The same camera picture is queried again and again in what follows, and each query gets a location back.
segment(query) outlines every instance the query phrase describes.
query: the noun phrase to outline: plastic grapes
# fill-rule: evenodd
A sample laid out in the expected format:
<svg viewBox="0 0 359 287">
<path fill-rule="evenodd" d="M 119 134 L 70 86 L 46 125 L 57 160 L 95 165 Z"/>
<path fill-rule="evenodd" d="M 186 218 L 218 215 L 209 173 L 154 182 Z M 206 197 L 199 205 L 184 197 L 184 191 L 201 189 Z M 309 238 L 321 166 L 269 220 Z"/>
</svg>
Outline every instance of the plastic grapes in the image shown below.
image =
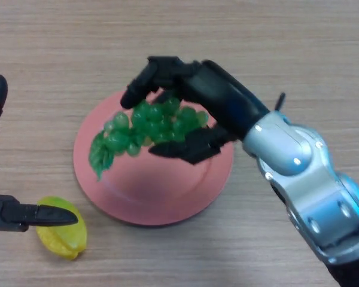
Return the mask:
<svg viewBox="0 0 359 287">
<path fill-rule="evenodd" d="M 184 141 L 188 132 L 207 125 L 209 115 L 205 111 L 180 106 L 180 100 L 171 97 L 165 103 L 142 101 L 133 109 L 130 119 L 124 112 L 116 113 L 90 147 L 89 163 L 98 180 L 111 168 L 115 157 L 124 154 L 137 157 L 143 146 Z"/>
</svg>

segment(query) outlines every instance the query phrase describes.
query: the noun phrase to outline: pink plate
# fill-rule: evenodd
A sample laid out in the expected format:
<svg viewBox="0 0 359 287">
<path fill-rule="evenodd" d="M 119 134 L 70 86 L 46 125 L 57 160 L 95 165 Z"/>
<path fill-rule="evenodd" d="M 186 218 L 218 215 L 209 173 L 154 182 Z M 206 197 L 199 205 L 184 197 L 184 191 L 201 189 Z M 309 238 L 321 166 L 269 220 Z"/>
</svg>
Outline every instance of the pink plate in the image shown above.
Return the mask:
<svg viewBox="0 0 359 287">
<path fill-rule="evenodd" d="M 104 124 L 118 111 L 124 111 L 120 105 L 122 94 L 116 93 L 100 103 L 78 131 L 73 162 L 84 193 L 108 215 L 138 225 L 173 224 L 204 210 L 222 192 L 230 175 L 232 143 L 225 145 L 219 155 L 195 166 L 156 157 L 144 148 L 135 158 L 127 154 L 115 158 L 112 168 L 97 180 L 88 161 L 90 145 Z M 209 120 L 209 124 L 214 122 L 213 118 Z"/>
</svg>

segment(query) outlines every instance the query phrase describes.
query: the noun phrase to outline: yellow fruit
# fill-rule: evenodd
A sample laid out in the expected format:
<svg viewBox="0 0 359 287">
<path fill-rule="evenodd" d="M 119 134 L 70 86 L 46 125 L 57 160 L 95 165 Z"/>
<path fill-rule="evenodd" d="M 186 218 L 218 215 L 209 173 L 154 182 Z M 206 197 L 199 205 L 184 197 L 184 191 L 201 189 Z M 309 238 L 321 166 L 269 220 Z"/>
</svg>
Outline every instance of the yellow fruit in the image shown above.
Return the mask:
<svg viewBox="0 0 359 287">
<path fill-rule="evenodd" d="M 78 252 L 68 249 L 48 227 L 36 227 L 36 232 L 43 245 L 52 253 L 68 260 L 77 257 Z"/>
<path fill-rule="evenodd" d="M 47 249 L 66 259 L 75 259 L 87 247 L 87 228 L 78 209 L 60 197 L 45 197 L 38 204 L 61 207 L 77 216 L 78 223 L 73 225 L 36 228 Z"/>
</svg>

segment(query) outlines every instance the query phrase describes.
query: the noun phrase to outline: table surface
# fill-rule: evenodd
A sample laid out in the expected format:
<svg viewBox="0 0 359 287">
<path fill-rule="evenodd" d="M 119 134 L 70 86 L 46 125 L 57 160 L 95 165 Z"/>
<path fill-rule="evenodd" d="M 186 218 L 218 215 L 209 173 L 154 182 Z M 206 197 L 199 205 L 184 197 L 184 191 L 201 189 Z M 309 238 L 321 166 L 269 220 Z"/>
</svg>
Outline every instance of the table surface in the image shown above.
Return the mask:
<svg viewBox="0 0 359 287">
<path fill-rule="evenodd" d="M 64 197 L 89 230 L 74 262 L 33 230 L 0 233 L 0 286 L 337 286 L 239 145 L 222 195 L 180 225 L 125 226 L 83 196 L 76 132 L 152 54 L 212 59 L 270 107 L 286 92 L 284 112 L 359 183 L 359 0 L 0 0 L 0 194 Z"/>
</svg>

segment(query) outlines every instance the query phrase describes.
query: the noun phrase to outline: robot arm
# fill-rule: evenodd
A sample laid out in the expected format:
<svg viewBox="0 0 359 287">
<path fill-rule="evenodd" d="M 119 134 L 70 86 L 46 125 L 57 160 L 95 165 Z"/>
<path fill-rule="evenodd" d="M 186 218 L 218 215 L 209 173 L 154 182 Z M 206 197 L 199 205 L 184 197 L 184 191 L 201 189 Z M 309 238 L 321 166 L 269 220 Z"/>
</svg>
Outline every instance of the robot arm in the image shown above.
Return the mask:
<svg viewBox="0 0 359 287">
<path fill-rule="evenodd" d="M 7 80 L 0 75 L 0 116 L 7 99 Z M 0 195 L 0 231 L 24 232 L 29 226 L 58 226 L 78 222 L 74 213 L 52 206 L 20 204 L 13 196 Z"/>
<path fill-rule="evenodd" d="M 196 164 L 227 142 L 241 141 L 285 204 L 290 221 L 341 287 L 359 287 L 359 186 L 336 172 L 323 138 L 291 124 L 216 63 L 186 64 L 177 57 L 149 57 L 128 86 L 121 105 L 130 109 L 159 88 L 202 105 L 217 124 L 192 131 L 185 142 L 159 143 L 149 152 Z"/>
</svg>

